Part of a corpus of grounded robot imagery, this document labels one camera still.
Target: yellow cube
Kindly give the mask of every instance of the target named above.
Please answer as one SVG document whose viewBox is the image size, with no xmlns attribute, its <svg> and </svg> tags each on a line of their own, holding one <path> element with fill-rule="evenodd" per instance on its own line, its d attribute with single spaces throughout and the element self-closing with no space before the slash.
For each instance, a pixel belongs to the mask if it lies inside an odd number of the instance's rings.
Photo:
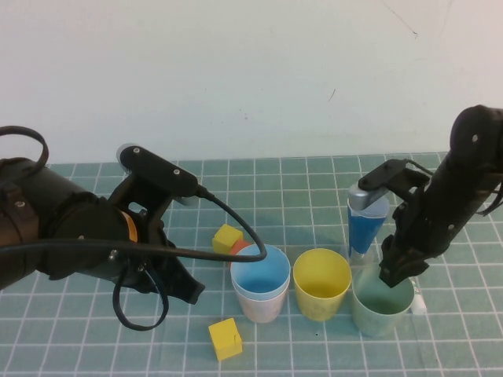
<svg viewBox="0 0 503 377">
<path fill-rule="evenodd" d="M 243 239 L 243 232 L 224 224 L 213 237 L 213 251 L 220 254 L 228 254 L 238 240 Z"/>
<path fill-rule="evenodd" d="M 233 318 L 213 324 L 209 329 L 218 361 L 243 352 L 243 341 L 237 331 L 236 322 Z"/>
</svg>

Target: blue cup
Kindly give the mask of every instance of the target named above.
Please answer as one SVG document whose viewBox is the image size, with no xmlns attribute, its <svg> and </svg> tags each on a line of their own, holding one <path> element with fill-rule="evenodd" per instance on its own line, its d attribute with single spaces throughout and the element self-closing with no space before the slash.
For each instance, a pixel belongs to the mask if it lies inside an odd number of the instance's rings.
<svg viewBox="0 0 503 377">
<path fill-rule="evenodd" d="M 347 217 L 349 221 L 349 256 L 352 251 L 365 254 L 390 210 L 390 202 L 381 196 L 364 210 L 354 210 L 347 201 Z"/>
<path fill-rule="evenodd" d="M 233 286 L 245 298 L 265 301 L 277 297 L 290 283 L 290 261 L 277 247 L 266 245 L 267 256 L 259 262 L 233 262 Z M 237 255 L 257 255 L 257 245 L 246 246 Z"/>
</svg>

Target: white wall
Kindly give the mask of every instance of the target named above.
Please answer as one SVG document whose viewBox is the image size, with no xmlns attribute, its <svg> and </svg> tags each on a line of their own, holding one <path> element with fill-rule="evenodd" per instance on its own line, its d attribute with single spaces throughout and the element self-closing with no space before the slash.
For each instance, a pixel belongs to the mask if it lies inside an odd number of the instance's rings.
<svg viewBox="0 0 503 377">
<path fill-rule="evenodd" d="M 503 107 L 502 10 L 2 0 L 0 124 L 44 134 L 52 162 L 112 161 L 130 141 L 168 159 L 446 150 L 463 108 Z"/>
</svg>

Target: cup rim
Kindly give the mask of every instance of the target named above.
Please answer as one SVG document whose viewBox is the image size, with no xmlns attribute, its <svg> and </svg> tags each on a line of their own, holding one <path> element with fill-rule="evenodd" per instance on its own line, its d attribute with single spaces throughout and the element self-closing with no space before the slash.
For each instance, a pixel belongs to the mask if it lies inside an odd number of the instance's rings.
<svg viewBox="0 0 503 377">
<path fill-rule="evenodd" d="M 381 219 L 381 218 L 386 218 L 387 215 L 389 214 L 389 211 L 390 211 L 390 208 L 391 208 L 391 205 L 390 205 L 390 201 L 389 199 L 386 197 L 386 196 L 381 196 L 378 200 L 382 200 L 382 199 L 385 199 L 386 200 L 386 207 L 387 207 L 387 211 L 386 211 L 386 214 L 384 216 L 368 216 L 368 215 L 365 215 L 365 214 L 357 214 L 356 216 L 359 217 L 359 218 L 370 218 L 370 219 Z M 350 203 L 349 203 L 349 198 L 347 198 L 347 208 L 349 210 L 353 210 L 353 211 L 356 211 L 354 210 Z"/>
<path fill-rule="evenodd" d="M 340 292 L 338 295 L 335 295 L 335 296 L 332 296 L 332 297 L 318 297 L 318 296 L 313 296 L 312 294 L 310 293 L 307 293 L 306 291 L 304 291 L 302 289 L 302 287 L 300 287 L 299 283 L 297 283 L 297 279 L 296 279 L 296 264 L 298 262 L 299 259 L 301 259 L 301 257 L 303 255 L 305 255 L 306 253 L 309 253 L 310 251 L 319 251 L 319 250 L 327 250 L 327 251 L 330 251 L 332 252 L 333 254 L 336 254 L 338 257 L 341 257 L 342 260 L 344 261 L 345 263 L 345 266 L 347 267 L 348 271 L 349 271 L 349 282 L 347 283 L 347 286 L 344 288 L 344 290 L 342 292 Z M 306 250 L 304 251 L 297 259 L 296 259 L 296 262 L 293 264 L 293 282 L 296 286 L 296 288 L 300 289 L 302 293 L 304 293 L 305 295 L 309 296 L 310 298 L 316 298 L 317 300 L 324 300 L 324 301 L 328 301 L 328 300 L 333 300 L 334 298 L 338 298 L 340 297 L 341 295 L 344 295 L 347 293 L 347 290 L 349 289 L 349 287 L 351 286 L 351 282 L 353 281 L 353 272 L 351 271 L 351 266 L 349 265 L 349 262 L 345 259 L 345 257 L 343 257 L 341 254 L 339 254 L 337 251 L 334 251 L 334 250 L 330 250 L 330 249 L 327 249 L 327 248 L 324 248 L 324 247 L 316 247 L 314 249 L 309 249 L 309 250 Z"/>
<path fill-rule="evenodd" d="M 253 296 L 257 297 L 257 298 L 259 298 L 259 297 L 264 297 L 264 296 L 267 296 L 267 295 L 270 295 L 270 293 L 271 293 L 271 292 L 277 291 L 277 290 L 279 290 L 281 287 L 283 287 L 283 285 L 284 285 L 285 283 L 286 283 L 286 287 L 288 288 L 288 286 L 290 285 L 290 278 L 291 278 L 291 276 L 292 276 L 292 265 L 290 264 L 290 260 L 288 259 L 288 256 L 286 255 L 286 253 L 284 253 L 282 249 L 280 249 L 279 247 L 275 247 L 274 245 L 269 245 L 269 244 L 266 244 L 265 246 L 266 246 L 266 247 L 272 247 L 272 248 L 276 249 L 277 251 L 279 251 L 279 252 L 280 252 L 280 253 L 281 253 L 281 254 L 285 257 L 285 260 L 286 260 L 286 262 L 288 263 L 288 276 L 287 276 L 287 278 L 286 278 L 286 281 L 285 281 L 285 282 L 283 282 L 283 283 L 282 283 L 282 284 L 281 284 L 278 288 L 275 288 L 275 289 L 273 289 L 272 291 L 268 291 L 268 292 L 260 292 L 260 293 L 259 293 L 259 292 L 249 291 L 248 289 L 245 289 L 245 288 L 243 288 L 242 286 L 240 286 L 240 285 L 239 285 L 239 284 L 235 281 L 235 279 L 233 278 L 233 270 L 232 270 L 232 266 L 231 266 L 231 268 L 230 268 L 230 281 L 232 281 L 232 283 L 233 283 L 233 287 L 234 287 L 234 284 L 236 284 L 236 285 L 237 285 L 237 286 L 238 286 L 238 287 L 239 287 L 242 291 L 247 292 L 247 293 L 249 293 L 250 295 L 253 295 Z M 248 246 L 246 246 L 246 247 L 243 247 L 241 250 L 239 250 L 239 251 L 237 252 L 237 255 L 239 255 L 242 251 L 244 251 L 244 250 L 248 249 L 249 247 L 257 247 L 257 245 L 253 243 L 253 244 L 251 244 L 251 245 L 248 245 Z M 268 300 L 270 300 L 270 299 L 272 299 L 272 298 L 268 298 L 267 300 L 256 300 L 256 301 L 259 301 L 259 302 L 264 302 L 264 301 L 268 301 Z"/>
<path fill-rule="evenodd" d="M 358 276 L 360 273 L 362 273 L 362 271 L 365 269 L 365 268 L 369 268 L 370 266 L 375 266 L 375 265 L 379 265 L 379 263 L 369 263 L 367 265 L 364 265 L 362 269 L 360 269 L 358 272 L 356 272 L 355 274 L 355 280 L 356 280 L 356 276 Z M 356 301 L 358 301 L 358 303 L 363 306 L 365 309 L 367 309 L 369 312 L 372 312 L 372 314 L 376 314 L 377 316 L 383 316 L 383 317 L 391 317 L 391 316 L 396 316 L 396 315 L 399 315 L 399 314 L 403 314 L 405 313 L 407 310 L 410 309 L 410 306 L 412 305 L 412 302 L 414 300 L 414 296 L 416 295 L 415 292 L 414 292 L 414 286 L 412 284 L 412 281 L 410 281 L 409 278 L 407 278 L 406 280 L 409 281 L 409 284 L 410 286 L 412 287 L 412 291 L 413 291 L 413 294 L 412 294 L 412 299 L 410 300 L 410 304 L 402 311 L 400 312 L 396 312 L 396 313 L 390 313 L 390 314 L 385 314 L 385 313 L 379 313 L 379 312 L 375 312 L 374 310 L 370 309 L 367 307 L 367 305 L 363 304 L 362 301 L 360 301 L 360 299 L 358 298 L 358 296 L 356 295 L 356 292 L 354 291 L 354 287 L 353 287 L 353 297 L 356 299 Z"/>
<path fill-rule="evenodd" d="M 285 291 L 288 290 L 288 286 L 290 285 L 290 276 L 288 277 L 288 284 L 286 284 L 286 287 L 284 290 L 282 290 L 279 294 L 277 294 L 276 296 L 272 297 L 272 298 L 268 298 L 267 300 L 255 300 L 253 298 L 248 298 L 246 296 L 244 296 L 241 292 L 239 292 L 237 289 L 236 289 L 236 286 L 235 286 L 235 283 L 234 283 L 234 280 L 232 280 L 232 283 L 233 283 L 233 288 L 234 288 L 234 292 L 236 292 L 237 295 L 241 296 L 242 298 L 244 298 L 245 300 L 249 301 L 249 302 L 271 302 L 273 300 L 276 300 L 278 297 L 280 297 L 281 295 L 284 294 Z"/>
</svg>

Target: yellow cup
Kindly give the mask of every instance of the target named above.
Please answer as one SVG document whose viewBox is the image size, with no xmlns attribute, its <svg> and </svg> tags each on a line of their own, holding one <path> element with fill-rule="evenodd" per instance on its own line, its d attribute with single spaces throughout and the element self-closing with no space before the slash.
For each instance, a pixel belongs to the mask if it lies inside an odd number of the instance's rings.
<svg viewBox="0 0 503 377">
<path fill-rule="evenodd" d="M 351 268 L 335 251 L 312 249 L 297 258 L 293 280 L 301 313 L 311 320 L 329 320 L 350 287 Z"/>
</svg>

